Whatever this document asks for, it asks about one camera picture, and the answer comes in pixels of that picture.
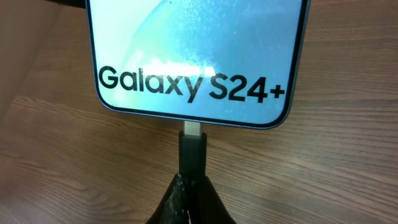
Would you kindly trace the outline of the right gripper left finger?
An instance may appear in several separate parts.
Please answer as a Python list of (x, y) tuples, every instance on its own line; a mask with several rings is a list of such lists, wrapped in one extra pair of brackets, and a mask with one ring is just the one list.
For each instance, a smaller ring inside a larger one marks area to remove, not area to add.
[(189, 224), (187, 201), (183, 177), (176, 174), (146, 224)]

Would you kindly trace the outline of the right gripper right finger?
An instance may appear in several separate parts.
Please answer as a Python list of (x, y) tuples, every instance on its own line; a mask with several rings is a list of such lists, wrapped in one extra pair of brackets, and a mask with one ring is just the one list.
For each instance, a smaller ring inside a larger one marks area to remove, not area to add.
[(189, 181), (188, 212), (193, 224), (236, 224), (207, 176)]

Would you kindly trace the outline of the Samsung Galaxy smartphone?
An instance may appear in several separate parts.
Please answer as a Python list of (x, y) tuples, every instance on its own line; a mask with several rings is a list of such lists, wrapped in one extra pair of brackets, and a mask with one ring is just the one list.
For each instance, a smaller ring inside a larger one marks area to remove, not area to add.
[(87, 0), (108, 109), (271, 129), (292, 106), (309, 0)]

